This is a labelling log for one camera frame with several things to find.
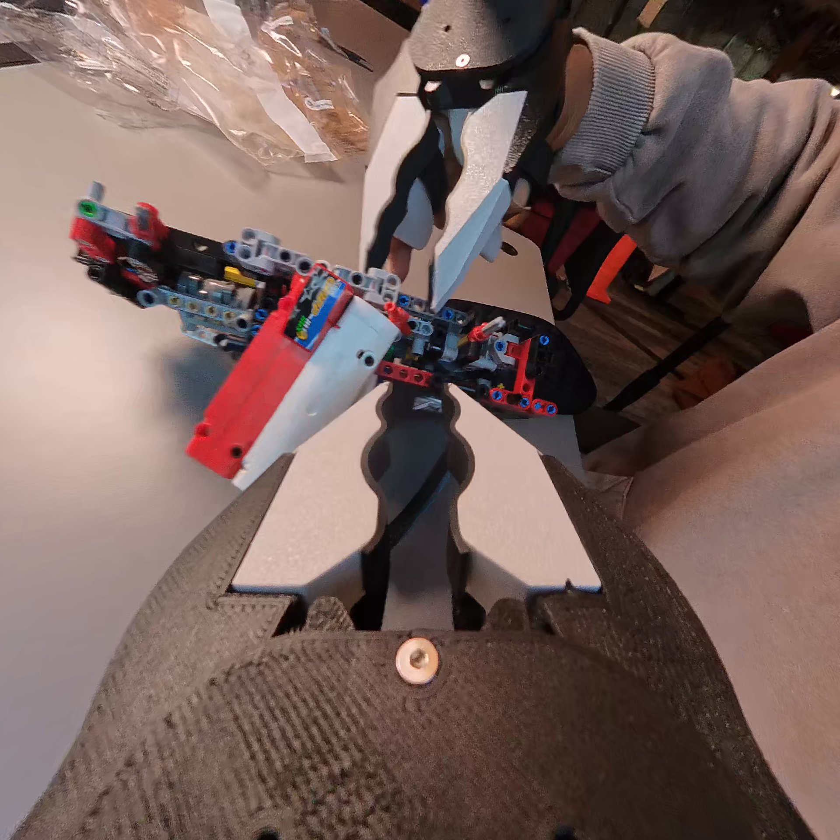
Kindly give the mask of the lego race car model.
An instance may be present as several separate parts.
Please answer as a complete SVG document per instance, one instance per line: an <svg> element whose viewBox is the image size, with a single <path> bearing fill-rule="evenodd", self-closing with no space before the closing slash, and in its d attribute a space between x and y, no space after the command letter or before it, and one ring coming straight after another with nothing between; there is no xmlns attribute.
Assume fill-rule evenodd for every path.
<svg viewBox="0 0 840 840"><path fill-rule="evenodd" d="M315 260L263 230L246 227L223 243L190 234L164 224L147 203L131 213L108 207L94 182L77 202L70 239L91 280L140 308L174 311L185 336L232 354L235 364L288 294L298 261L305 270L325 264L399 330L355 402L379 382L435 396L455 385L519 417L574 415L595 399L592 375L548 320L463 300L433 311L385 269Z"/></svg>

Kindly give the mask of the person's right forearm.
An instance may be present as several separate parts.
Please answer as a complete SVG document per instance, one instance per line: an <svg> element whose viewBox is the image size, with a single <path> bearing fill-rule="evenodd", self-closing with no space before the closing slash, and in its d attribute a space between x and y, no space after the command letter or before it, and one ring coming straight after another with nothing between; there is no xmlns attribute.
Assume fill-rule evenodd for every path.
<svg viewBox="0 0 840 840"><path fill-rule="evenodd" d="M799 298L838 320L839 109L817 79L735 78L667 34L573 34L549 142L562 196L742 314Z"/></svg>

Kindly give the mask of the red lego slope piece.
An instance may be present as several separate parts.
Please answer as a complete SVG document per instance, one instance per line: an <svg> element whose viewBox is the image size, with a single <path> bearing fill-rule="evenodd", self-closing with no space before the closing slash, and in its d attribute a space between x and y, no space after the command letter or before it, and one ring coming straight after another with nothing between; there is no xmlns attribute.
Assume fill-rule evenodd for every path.
<svg viewBox="0 0 840 840"><path fill-rule="evenodd" d="M231 480L315 351L334 329L354 293L322 262L298 261L290 289L196 425L188 456Z"/></svg>

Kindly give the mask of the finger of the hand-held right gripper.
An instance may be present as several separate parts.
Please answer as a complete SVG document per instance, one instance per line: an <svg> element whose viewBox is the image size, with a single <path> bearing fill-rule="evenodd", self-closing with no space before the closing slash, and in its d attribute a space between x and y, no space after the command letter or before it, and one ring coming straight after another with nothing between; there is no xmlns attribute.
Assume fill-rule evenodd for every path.
<svg viewBox="0 0 840 840"><path fill-rule="evenodd" d="M493 261L501 250L501 224L511 204L505 178L525 91L502 92L478 109L447 111L453 148L462 170L448 195L446 223L429 270L429 307L442 309L478 257Z"/></svg>
<svg viewBox="0 0 840 840"><path fill-rule="evenodd" d="M383 269L396 238L422 250L443 229L454 183L448 111L430 111L416 95L399 94L364 175L359 268Z"/></svg>

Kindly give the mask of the red chair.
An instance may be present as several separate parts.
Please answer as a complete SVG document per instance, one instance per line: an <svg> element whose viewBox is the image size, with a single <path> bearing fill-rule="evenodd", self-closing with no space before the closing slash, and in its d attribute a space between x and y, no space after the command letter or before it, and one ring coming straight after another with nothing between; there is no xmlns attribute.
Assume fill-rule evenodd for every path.
<svg viewBox="0 0 840 840"><path fill-rule="evenodd" d="M586 298L609 303L609 286L637 251L628 235L603 222L595 205L555 192L533 201L521 235L540 247L551 298L559 289L559 271L565 272L570 296L554 310L560 321L571 318Z"/></svg>

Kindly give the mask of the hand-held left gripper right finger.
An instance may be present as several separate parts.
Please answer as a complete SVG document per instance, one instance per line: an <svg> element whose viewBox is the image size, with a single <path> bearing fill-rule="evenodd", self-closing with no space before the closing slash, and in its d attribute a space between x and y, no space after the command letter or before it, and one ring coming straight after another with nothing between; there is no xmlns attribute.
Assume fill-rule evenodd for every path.
<svg viewBox="0 0 840 840"><path fill-rule="evenodd" d="M466 553L465 590L480 604L527 601L602 582L540 452L458 387L451 431L466 452L453 533Z"/></svg>

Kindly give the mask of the person's right hand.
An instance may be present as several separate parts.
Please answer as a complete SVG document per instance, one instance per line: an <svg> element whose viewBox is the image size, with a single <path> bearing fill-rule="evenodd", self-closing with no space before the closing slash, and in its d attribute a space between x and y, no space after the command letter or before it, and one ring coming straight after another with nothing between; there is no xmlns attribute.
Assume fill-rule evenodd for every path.
<svg viewBox="0 0 840 840"><path fill-rule="evenodd" d="M406 214L391 240L387 267L400 280L407 278L415 252L423 251L442 234L446 224L445 209L433 212L427 189L415 180L408 194Z"/></svg>

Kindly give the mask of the clear plastic bag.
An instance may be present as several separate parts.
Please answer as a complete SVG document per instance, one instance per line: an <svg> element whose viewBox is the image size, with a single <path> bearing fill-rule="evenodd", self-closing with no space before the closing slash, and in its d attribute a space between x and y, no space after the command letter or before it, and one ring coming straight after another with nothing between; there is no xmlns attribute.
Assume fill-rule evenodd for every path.
<svg viewBox="0 0 840 840"><path fill-rule="evenodd" d="M131 128L201 120L269 171L360 160L366 113L312 2L2 2L2 34Z"/></svg>

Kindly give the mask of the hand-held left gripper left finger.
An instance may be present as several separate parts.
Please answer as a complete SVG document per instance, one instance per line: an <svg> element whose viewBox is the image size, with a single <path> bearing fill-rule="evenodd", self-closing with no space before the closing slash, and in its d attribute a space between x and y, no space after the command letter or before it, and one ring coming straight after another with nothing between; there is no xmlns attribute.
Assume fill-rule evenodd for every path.
<svg viewBox="0 0 840 840"><path fill-rule="evenodd" d="M299 447L231 581L239 594L322 596L352 607L362 554L380 530L369 455L383 429L384 383Z"/></svg>

